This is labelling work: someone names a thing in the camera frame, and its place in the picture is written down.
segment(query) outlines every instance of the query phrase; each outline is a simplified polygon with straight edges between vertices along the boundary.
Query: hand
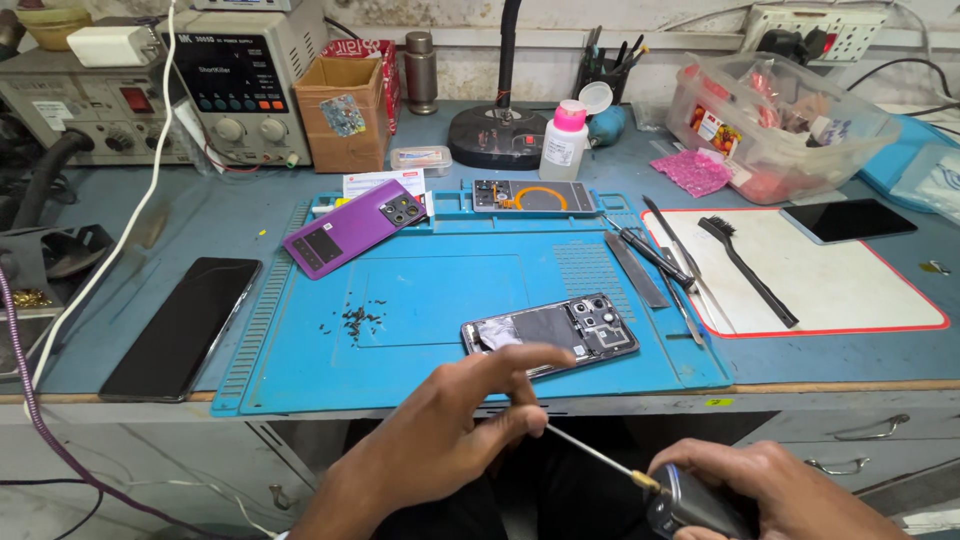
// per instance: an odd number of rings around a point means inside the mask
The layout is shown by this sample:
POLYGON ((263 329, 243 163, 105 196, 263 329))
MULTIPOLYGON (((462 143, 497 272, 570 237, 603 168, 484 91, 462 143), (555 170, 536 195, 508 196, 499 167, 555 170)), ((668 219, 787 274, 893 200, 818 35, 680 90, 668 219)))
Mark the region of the hand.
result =
POLYGON ((483 474, 508 443, 539 437, 547 416, 526 371, 573 367, 550 345, 508 345, 430 374, 370 435, 330 467, 290 540, 369 538, 391 512, 447 497, 483 474), (473 412, 496 393, 511 406, 479 425, 473 412))
MULTIPOLYGON (((756 499, 762 540, 910 538, 775 442, 761 441, 738 450, 684 439, 657 454, 650 471, 666 463, 674 463, 707 483, 726 483, 737 493, 756 499)), ((727 540, 722 534, 699 527, 682 528, 673 538, 727 540)))

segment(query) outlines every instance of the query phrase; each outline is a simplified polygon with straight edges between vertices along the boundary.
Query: red switch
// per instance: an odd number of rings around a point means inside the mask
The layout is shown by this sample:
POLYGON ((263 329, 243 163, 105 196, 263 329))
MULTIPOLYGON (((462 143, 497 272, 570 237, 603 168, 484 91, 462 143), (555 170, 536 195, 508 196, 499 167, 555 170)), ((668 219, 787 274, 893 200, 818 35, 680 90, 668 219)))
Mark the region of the red switch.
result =
POLYGON ((824 43, 824 54, 826 54, 827 51, 830 50, 830 47, 833 46, 833 43, 835 43, 836 40, 837 40, 837 34, 835 33, 827 34, 827 41, 824 43))
POLYGON ((127 100, 127 105, 130 106, 136 114, 153 114, 154 108, 150 106, 150 100, 147 99, 147 95, 143 93, 143 89, 136 86, 128 86, 120 88, 120 93, 123 94, 124 99, 127 100))

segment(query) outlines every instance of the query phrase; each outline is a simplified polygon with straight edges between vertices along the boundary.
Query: purple phone back cover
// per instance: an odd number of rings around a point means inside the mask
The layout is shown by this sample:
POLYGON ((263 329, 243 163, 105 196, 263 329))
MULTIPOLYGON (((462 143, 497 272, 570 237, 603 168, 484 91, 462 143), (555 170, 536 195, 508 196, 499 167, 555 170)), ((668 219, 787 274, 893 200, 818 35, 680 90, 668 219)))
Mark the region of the purple phone back cover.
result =
POLYGON ((380 211, 380 207, 400 195, 406 195, 410 198, 411 203, 420 210, 420 216, 426 214, 423 206, 410 192, 403 188, 400 182, 389 180, 283 238, 283 247, 300 265, 300 268, 306 272, 307 277, 311 280, 318 280, 336 270, 348 260, 369 250, 380 240, 419 219, 418 217, 408 220, 405 225, 397 227, 380 211), (331 258, 329 253, 319 254, 311 246, 305 245, 304 242, 298 242, 299 246, 294 245, 297 240, 305 238, 320 229, 326 231, 329 238, 336 244, 336 248, 343 252, 342 254, 331 258), (323 260, 323 265, 317 269, 311 267, 298 247, 300 250, 309 250, 310 253, 319 256, 323 260))

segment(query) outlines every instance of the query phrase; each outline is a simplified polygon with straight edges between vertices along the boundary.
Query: red box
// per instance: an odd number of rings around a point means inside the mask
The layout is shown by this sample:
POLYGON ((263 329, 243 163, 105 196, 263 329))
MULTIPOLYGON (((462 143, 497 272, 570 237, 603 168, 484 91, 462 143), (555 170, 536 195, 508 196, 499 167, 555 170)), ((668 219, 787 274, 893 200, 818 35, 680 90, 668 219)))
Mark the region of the red box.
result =
POLYGON ((333 39, 326 45, 320 56, 367 58, 378 51, 383 55, 383 93, 387 96, 390 133, 396 135, 396 120, 400 116, 400 79, 396 72, 396 42, 392 39, 333 39))

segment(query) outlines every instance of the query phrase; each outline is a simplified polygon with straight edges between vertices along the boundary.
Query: electrical outlet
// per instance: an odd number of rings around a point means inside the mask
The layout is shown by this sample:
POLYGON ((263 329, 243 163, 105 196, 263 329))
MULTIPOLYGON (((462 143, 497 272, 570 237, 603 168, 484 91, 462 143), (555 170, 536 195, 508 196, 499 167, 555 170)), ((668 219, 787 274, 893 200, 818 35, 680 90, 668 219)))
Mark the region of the electrical outlet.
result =
POLYGON ((820 29, 827 33, 827 45, 824 54, 808 65, 851 65, 863 57, 886 20, 883 9, 753 6, 744 21, 740 52, 755 51, 771 30, 799 32, 806 37, 820 29))

